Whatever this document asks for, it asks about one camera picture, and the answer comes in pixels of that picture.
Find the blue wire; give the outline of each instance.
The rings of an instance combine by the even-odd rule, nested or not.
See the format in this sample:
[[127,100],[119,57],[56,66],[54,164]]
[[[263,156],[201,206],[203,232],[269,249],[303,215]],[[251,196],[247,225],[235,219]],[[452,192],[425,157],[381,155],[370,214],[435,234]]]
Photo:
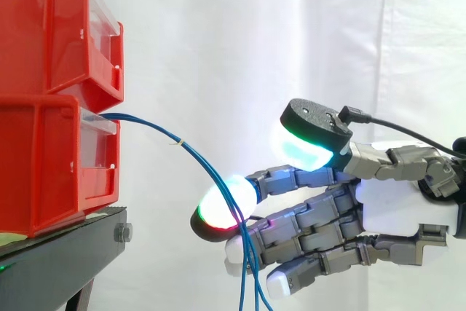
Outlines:
[[[149,127],[154,128],[155,130],[160,131],[161,133],[165,134],[169,138],[172,138],[176,142],[181,142],[181,138],[178,136],[170,133],[166,129],[147,122],[144,119],[140,119],[134,116],[131,116],[129,114],[120,114],[120,113],[107,113],[107,114],[101,114],[102,117],[107,118],[107,119],[114,119],[114,120],[126,120],[128,122],[136,122],[142,125],[147,125]],[[187,150],[188,153],[190,153],[191,156],[193,156],[196,161],[198,161],[199,164],[208,172],[210,177],[214,180],[214,182],[217,184],[218,188],[221,190],[222,195],[224,196],[224,199],[226,201],[226,204],[228,205],[228,208],[230,212],[232,213],[235,221],[238,224],[238,227],[240,228],[240,233],[242,237],[242,242],[243,242],[243,264],[242,264],[242,278],[241,278],[241,296],[240,296],[240,308],[239,310],[242,310],[242,307],[244,305],[244,295],[245,295],[245,276],[246,276],[246,269],[247,269],[247,261],[249,262],[250,268],[253,272],[254,276],[254,291],[255,291],[255,308],[258,311],[258,294],[260,294],[260,297],[262,299],[262,302],[265,304],[267,309],[269,311],[272,311],[272,307],[269,305],[267,302],[264,292],[262,291],[261,284],[258,280],[258,267],[256,262],[258,261],[258,256],[256,252],[256,248],[254,247],[254,244],[252,243],[250,239],[250,235],[248,234],[248,228],[245,225],[245,219],[242,215],[242,212],[240,208],[238,207],[237,203],[234,201],[234,198],[232,194],[230,193],[228,187],[226,186],[225,182],[223,179],[220,177],[220,175],[217,173],[217,171],[212,167],[212,165],[200,154],[198,154],[190,145],[187,143],[183,142],[181,143],[181,146]]]

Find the red plastic drawer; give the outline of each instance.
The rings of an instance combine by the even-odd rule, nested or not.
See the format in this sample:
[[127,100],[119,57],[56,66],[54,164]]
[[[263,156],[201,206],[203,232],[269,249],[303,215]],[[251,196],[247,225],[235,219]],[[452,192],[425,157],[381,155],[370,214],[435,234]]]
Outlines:
[[0,95],[123,100],[123,27],[101,0],[0,0]]
[[33,237],[118,200],[119,125],[71,96],[0,96],[0,232]]

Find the black knob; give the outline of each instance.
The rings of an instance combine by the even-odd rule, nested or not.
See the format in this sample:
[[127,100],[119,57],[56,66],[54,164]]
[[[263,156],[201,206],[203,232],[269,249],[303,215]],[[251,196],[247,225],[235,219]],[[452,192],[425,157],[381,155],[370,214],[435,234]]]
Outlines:
[[455,142],[453,142],[453,150],[466,154],[466,137],[457,138]]

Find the bolt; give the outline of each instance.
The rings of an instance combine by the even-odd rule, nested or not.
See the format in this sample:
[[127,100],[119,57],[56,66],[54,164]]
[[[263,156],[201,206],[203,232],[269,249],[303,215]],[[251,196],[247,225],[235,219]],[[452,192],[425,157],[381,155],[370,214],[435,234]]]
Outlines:
[[129,223],[117,224],[115,228],[115,240],[120,243],[131,242],[133,238],[133,226]]

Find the white backdrop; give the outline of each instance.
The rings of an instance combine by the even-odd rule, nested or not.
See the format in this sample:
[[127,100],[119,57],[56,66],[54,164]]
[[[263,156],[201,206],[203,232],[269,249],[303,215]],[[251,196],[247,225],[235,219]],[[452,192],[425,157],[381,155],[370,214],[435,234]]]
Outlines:
[[[463,0],[106,0],[125,26],[125,102],[180,135],[225,176],[281,165],[269,135],[286,103],[349,104],[451,144],[466,135]],[[356,127],[355,139],[400,138]],[[189,218],[211,185],[180,147],[139,125],[122,127],[120,205],[134,226],[127,250],[95,280],[90,311],[237,310],[240,279],[222,244]],[[292,205],[310,190],[268,201]],[[462,310],[466,245],[434,265],[320,277],[275,310]],[[262,280],[265,287],[265,275]],[[246,310],[253,309],[249,282]]]

